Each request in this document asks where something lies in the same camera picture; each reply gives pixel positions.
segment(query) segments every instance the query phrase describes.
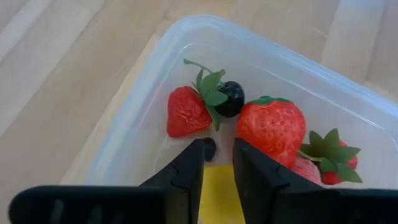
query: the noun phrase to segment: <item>yellow object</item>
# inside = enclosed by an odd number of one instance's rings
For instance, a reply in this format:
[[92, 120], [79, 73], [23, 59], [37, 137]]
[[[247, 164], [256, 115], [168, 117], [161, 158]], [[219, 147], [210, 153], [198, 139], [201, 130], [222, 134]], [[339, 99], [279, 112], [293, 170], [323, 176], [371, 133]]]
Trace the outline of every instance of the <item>yellow object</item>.
[[233, 166], [205, 167], [199, 217], [203, 224], [242, 224]]

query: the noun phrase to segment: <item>dark blueberry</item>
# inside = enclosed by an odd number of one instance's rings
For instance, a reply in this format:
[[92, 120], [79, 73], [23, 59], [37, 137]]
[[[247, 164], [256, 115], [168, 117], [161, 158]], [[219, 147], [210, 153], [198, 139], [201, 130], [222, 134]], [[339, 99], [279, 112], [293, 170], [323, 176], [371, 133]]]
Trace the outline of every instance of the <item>dark blueberry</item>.
[[216, 111], [226, 118], [232, 118], [238, 115], [244, 105], [244, 92], [242, 86], [237, 82], [228, 81], [219, 85], [217, 90], [226, 94], [228, 100], [215, 106]]
[[204, 138], [203, 141], [205, 142], [205, 161], [211, 162], [216, 154], [216, 143], [212, 138]]

